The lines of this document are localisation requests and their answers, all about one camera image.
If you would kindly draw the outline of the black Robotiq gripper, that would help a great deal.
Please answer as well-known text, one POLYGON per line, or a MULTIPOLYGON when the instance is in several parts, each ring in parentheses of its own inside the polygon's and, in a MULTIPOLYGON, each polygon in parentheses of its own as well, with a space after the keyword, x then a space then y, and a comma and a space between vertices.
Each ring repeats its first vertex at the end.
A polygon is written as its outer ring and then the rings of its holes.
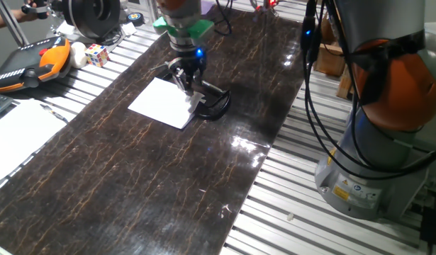
POLYGON ((202 47, 193 47, 187 51, 176 51, 176 57, 168 64, 179 89, 193 96, 195 89, 201 85, 201 77, 206 70, 207 54, 202 47))

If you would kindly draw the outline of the person's hand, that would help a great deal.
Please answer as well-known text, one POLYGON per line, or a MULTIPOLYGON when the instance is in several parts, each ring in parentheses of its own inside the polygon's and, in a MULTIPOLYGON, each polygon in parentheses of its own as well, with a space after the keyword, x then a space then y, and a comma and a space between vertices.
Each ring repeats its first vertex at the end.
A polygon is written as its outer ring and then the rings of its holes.
POLYGON ((31 11, 30 9, 30 8, 34 9, 36 7, 37 4, 34 0, 28 0, 28 2, 21 7, 21 12, 22 12, 21 22, 37 20, 38 14, 34 11, 31 11))

